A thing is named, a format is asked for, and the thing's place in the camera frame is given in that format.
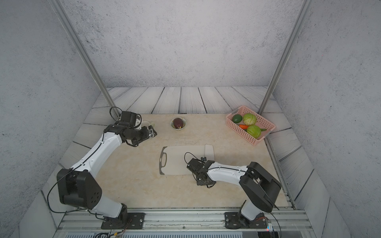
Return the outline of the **grey-rimmed white cutting board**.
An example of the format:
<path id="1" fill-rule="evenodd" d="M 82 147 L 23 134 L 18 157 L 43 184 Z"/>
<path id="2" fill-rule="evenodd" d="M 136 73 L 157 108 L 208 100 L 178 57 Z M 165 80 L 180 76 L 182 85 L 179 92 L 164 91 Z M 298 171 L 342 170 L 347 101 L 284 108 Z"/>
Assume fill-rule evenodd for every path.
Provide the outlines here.
<path id="1" fill-rule="evenodd" d="M 205 145 L 167 146 L 163 147 L 159 158 L 159 173 L 167 176 L 191 175 L 187 162 L 192 155 L 204 157 Z"/>

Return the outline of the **white speckled knife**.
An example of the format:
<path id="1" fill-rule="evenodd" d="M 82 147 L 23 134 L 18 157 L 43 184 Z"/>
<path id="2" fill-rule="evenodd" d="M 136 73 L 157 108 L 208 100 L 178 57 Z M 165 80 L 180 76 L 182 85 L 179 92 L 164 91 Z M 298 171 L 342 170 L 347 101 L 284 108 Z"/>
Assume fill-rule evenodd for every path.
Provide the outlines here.
<path id="1" fill-rule="evenodd" d="M 208 145 L 208 144 L 205 145 L 204 156 L 205 156 L 206 160 L 211 160 L 211 161 L 215 160 L 214 159 L 214 149 L 213 149 L 212 145 Z"/>

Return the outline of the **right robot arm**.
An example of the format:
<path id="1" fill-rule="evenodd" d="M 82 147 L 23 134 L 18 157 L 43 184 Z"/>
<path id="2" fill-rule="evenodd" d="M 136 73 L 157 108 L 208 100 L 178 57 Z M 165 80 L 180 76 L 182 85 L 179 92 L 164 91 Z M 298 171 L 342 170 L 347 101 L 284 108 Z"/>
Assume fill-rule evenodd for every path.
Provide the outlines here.
<path id="1" fill-rule="evenodd" d="M 248 166 L 229 166 L 215 161 L 192 158 L 187 169 L 194 175 L 197 185 L 213 187 L 217 182 L 237 185 L 243 189 L 248 201 L 240 213 L 253 221 L 260 213 L 271 213 L 281 190 L 280 182 L 257 162 Z"/>

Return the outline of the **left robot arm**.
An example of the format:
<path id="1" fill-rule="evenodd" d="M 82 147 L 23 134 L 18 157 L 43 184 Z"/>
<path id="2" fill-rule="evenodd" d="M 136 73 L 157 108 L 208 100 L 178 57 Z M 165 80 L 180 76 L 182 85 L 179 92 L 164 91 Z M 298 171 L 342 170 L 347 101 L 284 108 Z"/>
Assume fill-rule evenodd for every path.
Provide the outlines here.
<path id="1" fill-rule="evenodd" d="M 125 223 L 128 220 L 127 206 L 103 195 L 102 188 L 96 181 L 97 174 L 114 150 L 123 143 L 137 147 L 156 135 L 153 126 L 137 128 L 117 124 L 107 126 L 97 144 L 81 160 L 71 168 L 58 172 L 60 202 L 90 210 L 107 220 Z"/>

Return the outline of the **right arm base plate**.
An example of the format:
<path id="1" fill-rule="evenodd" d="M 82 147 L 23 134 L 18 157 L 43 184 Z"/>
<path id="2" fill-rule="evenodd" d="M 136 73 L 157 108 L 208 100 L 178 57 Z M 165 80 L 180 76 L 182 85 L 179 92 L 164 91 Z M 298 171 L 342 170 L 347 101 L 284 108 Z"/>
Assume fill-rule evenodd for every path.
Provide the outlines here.
<path id="1" fill-rule="evenodd" d="M 240 212 L 225 212 L 225 228 L 236 229 L 268 229 L 267 218 L 259 213 L 253 220 L 249 220 Z"/>

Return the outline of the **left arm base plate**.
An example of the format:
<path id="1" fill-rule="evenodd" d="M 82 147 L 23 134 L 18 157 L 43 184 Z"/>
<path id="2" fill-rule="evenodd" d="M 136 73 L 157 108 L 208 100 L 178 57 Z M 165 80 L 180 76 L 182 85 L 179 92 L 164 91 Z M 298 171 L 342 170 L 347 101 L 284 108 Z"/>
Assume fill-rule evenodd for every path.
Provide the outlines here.
<path id="1" fill-rule="evenodd" d="M 105 217 L 101 230 L 141 230 L 143 229 L 145 213 L 122 213 L 118 218 Z"/>

